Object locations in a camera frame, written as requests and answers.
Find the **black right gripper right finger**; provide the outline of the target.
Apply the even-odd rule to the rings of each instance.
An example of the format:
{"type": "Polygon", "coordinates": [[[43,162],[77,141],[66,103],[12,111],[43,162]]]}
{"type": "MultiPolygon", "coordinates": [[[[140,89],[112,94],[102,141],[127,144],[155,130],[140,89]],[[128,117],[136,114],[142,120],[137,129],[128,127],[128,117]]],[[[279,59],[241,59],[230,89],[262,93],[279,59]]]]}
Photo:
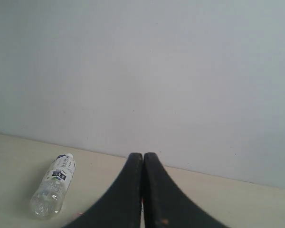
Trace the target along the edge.
{"type": "Polygon", "coordinates": [[[153,152],[143,158],[142,200],[146,228],[226,227],[184,194],[153,152]]]}

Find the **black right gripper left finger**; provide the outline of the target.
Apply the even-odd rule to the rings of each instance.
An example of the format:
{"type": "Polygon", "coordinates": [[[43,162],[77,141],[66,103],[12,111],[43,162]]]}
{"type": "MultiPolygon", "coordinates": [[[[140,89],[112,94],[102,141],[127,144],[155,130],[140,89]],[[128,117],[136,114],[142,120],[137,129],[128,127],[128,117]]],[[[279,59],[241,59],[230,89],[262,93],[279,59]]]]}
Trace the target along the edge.
{"type": "Polygon", "coordinates": [[[67,228],[139,228],[143,156],[131,153],[105,194],[67,228]]]}

